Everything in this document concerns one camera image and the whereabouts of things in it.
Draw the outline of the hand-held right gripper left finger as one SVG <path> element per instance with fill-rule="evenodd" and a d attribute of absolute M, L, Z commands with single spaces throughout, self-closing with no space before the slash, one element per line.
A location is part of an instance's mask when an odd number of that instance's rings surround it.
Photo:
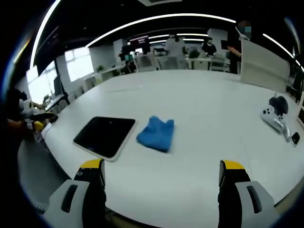
<path fill-rule="evenodd" d="M 44 220 L 51 228 L 104 228 L 103 159 L 83 163 L 49 198 Z"/>

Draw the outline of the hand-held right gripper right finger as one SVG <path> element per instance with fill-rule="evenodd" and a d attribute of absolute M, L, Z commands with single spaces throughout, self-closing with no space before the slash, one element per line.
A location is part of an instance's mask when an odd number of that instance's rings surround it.
<path fill-rule="evenodd" d="M 219 228 L 270 228 L 279 218 L 267 190 L 229 160 L 219 164 L 218 210 Z"/>

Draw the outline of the person's left hand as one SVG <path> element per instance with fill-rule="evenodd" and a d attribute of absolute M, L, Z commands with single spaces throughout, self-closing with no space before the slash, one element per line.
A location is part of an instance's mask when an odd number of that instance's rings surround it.
<path fill-rule="evenodd" d="M 8 119 L 8 130 L 10 134 L 19 139 L 27 138 L 31 133 L 24 121 L 13 121 L 11 119 Z"/>

